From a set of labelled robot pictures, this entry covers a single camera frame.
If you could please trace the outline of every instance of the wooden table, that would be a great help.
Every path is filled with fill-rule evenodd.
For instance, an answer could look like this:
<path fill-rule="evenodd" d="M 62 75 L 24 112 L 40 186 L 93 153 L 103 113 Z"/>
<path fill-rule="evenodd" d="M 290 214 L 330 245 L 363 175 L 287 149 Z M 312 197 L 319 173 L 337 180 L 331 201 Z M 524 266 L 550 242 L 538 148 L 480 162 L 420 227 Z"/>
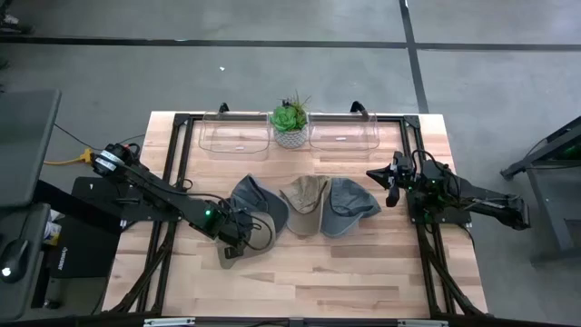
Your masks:
<path fill-rule="evenodd" d="M 159 176 L 174 114 L 153 112 L 145 136 L 141 160 Z M 419 117 L 426 150 L 453 168 L 443 116 L 422 114 Z M 428 317 L 418 238 L 415 227 L 409 223 L 406 201 L 402 199 L 395 208 L 385 207 L 387 192 L 365 175 L 368 169 L 390 163 L 394 151 L 402 151 L 396 124 L 379 124 L 379 148 L 366 160 L 315 159 L 308 143 L 290 151 L 272 140 L 266 161 L 217 161 L 211 160 L 199 147 L 199 133 L 200 126 L 196 125 L 186 174 L 193 181 L 193 192 L 228 196 L 247 173 L 253 173 L 272 190 L 278 190 L 300 175 L 317 173 L 351 178 L 377 197 L 382 212 L 361 220 L 359 226 L 339 239 L 322 234 L 303 238 L 286 230 L 272 251 L 238 261 L 230 270 L 221 269 L 212 240 L 180 223 L 163 315 Z M 415 143 L 413 135 L 410 142 Z M 180 149 L 181 141 L 176 160 L 181 155 Z M 137 223 L 122 235 L 104 309 L 117 304 L 142 272 L 151 229 L 151 223 Z M 485 312 L 484 293 L 470 239 L 456 226 L 442 225 L 441 229 L 451 275 L 470 300 Z M 441 282 L 439 278 L 434 280 L 438 302 L 444 308 Z M 152 286 L 156 284 L 155 275 Z M 155 287 L 152 288 L 150 302 Z"/>

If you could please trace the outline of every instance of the transparent container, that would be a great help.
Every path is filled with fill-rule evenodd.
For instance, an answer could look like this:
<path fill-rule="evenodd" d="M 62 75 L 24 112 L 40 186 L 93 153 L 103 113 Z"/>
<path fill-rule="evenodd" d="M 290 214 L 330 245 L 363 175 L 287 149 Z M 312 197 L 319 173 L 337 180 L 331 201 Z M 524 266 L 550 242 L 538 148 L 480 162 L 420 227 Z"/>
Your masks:
<path fill-rule="evenodd" d="M 199 145 L 212 159 L 265 160 L 270 140 L 267 113 L 208 112 L 202 118 Z"/>
<path fill-rule="evenodd" d="M 379 146 L 378 117 L 360 108 L 352 108 L 350 114 L 310 113 L 311 154 L 317 158 L 369 157 Z"/>

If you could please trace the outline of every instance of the gray cap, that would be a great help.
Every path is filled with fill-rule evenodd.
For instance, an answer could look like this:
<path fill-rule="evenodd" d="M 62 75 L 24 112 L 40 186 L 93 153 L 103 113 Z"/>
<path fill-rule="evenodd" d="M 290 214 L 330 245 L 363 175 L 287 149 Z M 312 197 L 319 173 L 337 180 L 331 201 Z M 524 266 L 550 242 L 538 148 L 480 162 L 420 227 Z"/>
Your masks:
<path fill-rule="evenodd" d="M 246 246 L 244 248 L 244 255 L 226 259 L 225 249 L 230 247 L 230 245 L 224 242 L 217 242 L 216 250 L 218 251 L 218 259 L 220 260 L 222 269 L 230 269 L 237 261 L 266 253 L 274 247 L 276 234 L 274 233 L 274 221 L 272 218 L 267 213 L 250 213 L 250 216 L 252 223 L 259 225 L 260 229 L 252 229 L 248 244 L 260 250 L 253 250 L 249 246 Z"/>
<path fill-rule="evenodd" d="M 280 234 L 289 219 L 289 206 L 277 194 L 268 190 L 251 174 L 242 178 L 231 194 L 231 206 L 248 213 L 267 213 Z"/>
<path fill-rule="evenodd" d="M 348 178 L 333 178 L 330 196 L 323 207 L 320 230 L 329 237 L 346 233 L 361 218 L 379 213 L 381 208 L 375 196 Z"/>
<path fill-rule="evenodd" d="M 299 236 L 316 235 L 320 230 L 324 199 L 329 194 L 330 177 L 306 175 L 281 187 L 282 198 L 289 203 L 289 230 Z"/>

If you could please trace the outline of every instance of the gray floor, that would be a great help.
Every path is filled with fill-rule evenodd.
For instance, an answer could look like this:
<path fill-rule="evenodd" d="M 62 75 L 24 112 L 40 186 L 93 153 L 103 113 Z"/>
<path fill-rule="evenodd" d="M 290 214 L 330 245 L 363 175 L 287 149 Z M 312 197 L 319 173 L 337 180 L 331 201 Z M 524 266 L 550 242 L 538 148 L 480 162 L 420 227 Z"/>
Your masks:
<path fill-rule="evenodd" d="M 581 43 L 575 0 L 408 0 L 416 40 Z M 44 35 L 240 40 L 403 41 L 395 0 L 17 0 L 15 15 Z M 0 45 L 8 90 L 59 88 L 58 123 L 96 146 L 141 134 L 152 110 L 270 110 L 298 90 L 311 107 L 345 112 L 350 101 L 417 113 L 406 50 Z M 491 313 L 581 324 L 581 268 L 534 269 L 554 249 L 525 176 L 498 171 L 581 110 L 581 53 L 421 51 L 429 111 L 444 114 L 458 173 L 522 193 L 534 227 L 513 232 L 474 217 L 478 265 Z M 83 147 L 55 131 L 47 157 Z M 45 167 L 70 190 L 83 166 Z"/>

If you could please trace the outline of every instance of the yellow cable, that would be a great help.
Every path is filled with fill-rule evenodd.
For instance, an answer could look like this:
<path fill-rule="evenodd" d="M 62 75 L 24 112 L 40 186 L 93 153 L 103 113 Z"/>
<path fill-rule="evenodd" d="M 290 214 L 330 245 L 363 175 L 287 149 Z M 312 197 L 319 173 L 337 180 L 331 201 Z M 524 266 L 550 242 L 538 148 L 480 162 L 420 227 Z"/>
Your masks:
<path fill-rule="evenodd" d="M 76 163 L 91 164 L 92 163 L 91 154 L 93 154 L 93 151 L 91 151 L 91 149 L 89 149 L 89 148 L 86 148 L 86 149 L 84 149 L 83 154 L 81 154 L 78 158 L 74 158 L 73 160 L 66 160 L 66 161 L 62 161 L 62 162 L 45 161 L 44 164 L 49 164 L 49 165 L 68 165 L 68 164 L 76 164 Z"/>

